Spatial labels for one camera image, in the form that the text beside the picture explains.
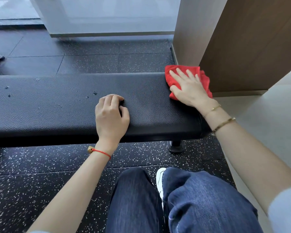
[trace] person's left arm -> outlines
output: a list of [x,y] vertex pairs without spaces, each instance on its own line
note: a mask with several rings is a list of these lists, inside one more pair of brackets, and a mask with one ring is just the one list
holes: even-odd
[[[119,101],[122,100],[124,98],[118,95],[108,95],[99,100],[95,110],[99,136],[95,149],[109,155],[114,153],[129,125],[128,109],[119,107]],[[92,152],[47,205],[27,233],[32,231],[75,233],[108,161],[107,155]]]

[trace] shoe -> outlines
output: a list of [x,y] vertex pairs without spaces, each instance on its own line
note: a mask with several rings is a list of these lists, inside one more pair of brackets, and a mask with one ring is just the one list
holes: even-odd
[[157,173],[156,173],[156,187],[157,190],[159,191],[159,196],[161,197],[163,201],[163,173],[165,172],[166,168],[162,167],[160,168]]

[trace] sleeve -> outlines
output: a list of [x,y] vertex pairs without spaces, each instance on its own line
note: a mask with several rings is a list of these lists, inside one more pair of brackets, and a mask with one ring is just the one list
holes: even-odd
[[291,188],[279,193],[268,208],[274,233],[291,233]]

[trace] black leather surface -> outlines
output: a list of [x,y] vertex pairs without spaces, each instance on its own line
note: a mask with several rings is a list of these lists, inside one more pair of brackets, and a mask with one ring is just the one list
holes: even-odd
[[112,93],[125,98],[131,117],[121,142],[210,132],[196,109],[169,98],[164,73],[0,76],[0,146],[95,143],[95,106]]

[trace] thigh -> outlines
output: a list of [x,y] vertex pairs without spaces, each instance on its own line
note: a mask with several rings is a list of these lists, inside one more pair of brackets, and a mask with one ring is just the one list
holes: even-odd
[[262,233],[254,206],[231,185],[205,171],[168,168],[163,191],[171,233]]
[[125,170],[111,196],[106,233],[163,231],[162,200],[147,173],[139,167]]

